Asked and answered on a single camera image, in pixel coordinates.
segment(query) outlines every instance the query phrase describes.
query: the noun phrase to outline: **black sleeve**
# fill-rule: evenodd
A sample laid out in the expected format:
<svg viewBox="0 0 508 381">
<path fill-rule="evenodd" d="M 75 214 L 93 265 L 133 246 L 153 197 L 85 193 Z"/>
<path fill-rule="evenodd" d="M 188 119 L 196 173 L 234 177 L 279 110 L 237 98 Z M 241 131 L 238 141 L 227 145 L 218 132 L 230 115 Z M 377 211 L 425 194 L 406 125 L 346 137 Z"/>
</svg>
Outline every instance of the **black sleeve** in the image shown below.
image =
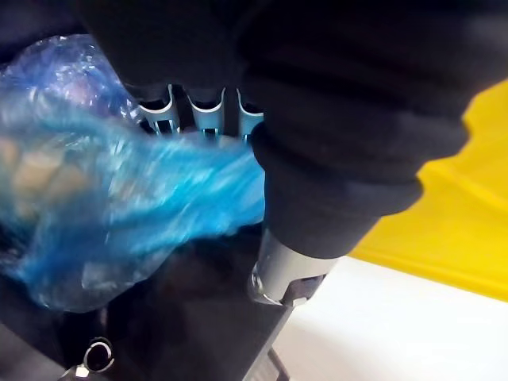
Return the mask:
<svg viewBox="0 0 508 381">
<path fill-rule="evenodd" d="M 421 196 L 416 174 L 458 153 L 472 97 L 508 73 L 505 6 L 274 1 L 239 41 L 266 223 L 308 256 L 347 254 Z"/>
</svg>

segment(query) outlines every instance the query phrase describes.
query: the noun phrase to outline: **white surface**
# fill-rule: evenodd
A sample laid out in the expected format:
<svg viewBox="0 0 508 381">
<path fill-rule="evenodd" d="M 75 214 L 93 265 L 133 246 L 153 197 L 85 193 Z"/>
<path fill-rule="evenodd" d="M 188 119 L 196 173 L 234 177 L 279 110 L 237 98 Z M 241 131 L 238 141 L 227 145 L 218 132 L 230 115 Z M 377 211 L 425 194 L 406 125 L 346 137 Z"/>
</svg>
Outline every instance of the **white surface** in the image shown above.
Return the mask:
<svg viewBox="0 0 508 381">
<path fill-rule="evenodd" d="M 298 381 L 504 381 L 508 303 L 343 258 L 275 350 Z"/>
</svg>

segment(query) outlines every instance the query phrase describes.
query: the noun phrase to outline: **blue plastic bag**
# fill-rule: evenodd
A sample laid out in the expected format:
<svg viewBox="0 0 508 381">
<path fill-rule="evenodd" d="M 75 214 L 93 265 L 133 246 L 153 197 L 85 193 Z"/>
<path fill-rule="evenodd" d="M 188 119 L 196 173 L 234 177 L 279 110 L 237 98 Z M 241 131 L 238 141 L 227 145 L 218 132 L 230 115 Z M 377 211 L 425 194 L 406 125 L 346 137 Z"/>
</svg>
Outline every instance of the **blue plastic bag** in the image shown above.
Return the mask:
<svg viewBox="0 0 508 381">
<path fill-rule="evenodd" d="M 123 88 L 108 93 L 115 107 L 89 109 L 57 87 L 14 81 L 17 70 L 0 79 L 0 225 L 12 239 L 0 269 L 40 304 L 99 308 L 188 240 L 262 220 L 264 173 L 246 145 L 132 133 Z"/>
</svg>

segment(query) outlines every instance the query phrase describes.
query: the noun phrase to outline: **black surface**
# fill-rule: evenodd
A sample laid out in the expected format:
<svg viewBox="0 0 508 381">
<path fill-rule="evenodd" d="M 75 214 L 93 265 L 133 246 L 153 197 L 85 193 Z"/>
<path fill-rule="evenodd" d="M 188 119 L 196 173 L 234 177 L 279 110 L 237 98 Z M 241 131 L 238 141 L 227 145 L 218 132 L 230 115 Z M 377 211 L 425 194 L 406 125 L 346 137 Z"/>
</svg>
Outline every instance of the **black surface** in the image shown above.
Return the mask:
<svg viewBox="0 0 508 381">
<path fill-rule="evenodd" d="M 259 237 L 254 229 L 188 244 L 149 281 L 110 303 L 107 314 L 42 310 L 0 279 L 0 321 L 66 368 L 104 335 L 116 358 L 111 381 L 239 381 L 289 315 L 246 295 Z"/>
</svg>

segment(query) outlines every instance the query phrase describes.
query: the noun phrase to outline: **black object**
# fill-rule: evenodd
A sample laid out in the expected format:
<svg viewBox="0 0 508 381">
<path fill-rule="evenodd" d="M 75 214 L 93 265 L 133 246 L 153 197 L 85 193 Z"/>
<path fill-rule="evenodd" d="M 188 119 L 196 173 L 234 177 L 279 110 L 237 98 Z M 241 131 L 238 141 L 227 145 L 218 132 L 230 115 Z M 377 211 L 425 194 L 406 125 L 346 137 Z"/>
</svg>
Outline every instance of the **black object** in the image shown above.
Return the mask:
<svg viewBox="0 0 508 381">
<path fill-rule="evenodd" d="M 41 309 L 0 279 L 0 322 L 64 368 L 80 364 L 90 340 L 107 337 L 111 381 L 239 381 L 291 312 L 246 295 L 259 244 L 259 227 L 189 243 L 107 310 L 84 315 Z"/>
<path fill-rule="evenodd" d="M 265 222 L 315 258 L 416 202 L 421 166 L 464 146 L 468 103 L 508 67 L 506 2 L 74 2 L 137 98 L 237 87 L 264 110 Z"/>
</svg>

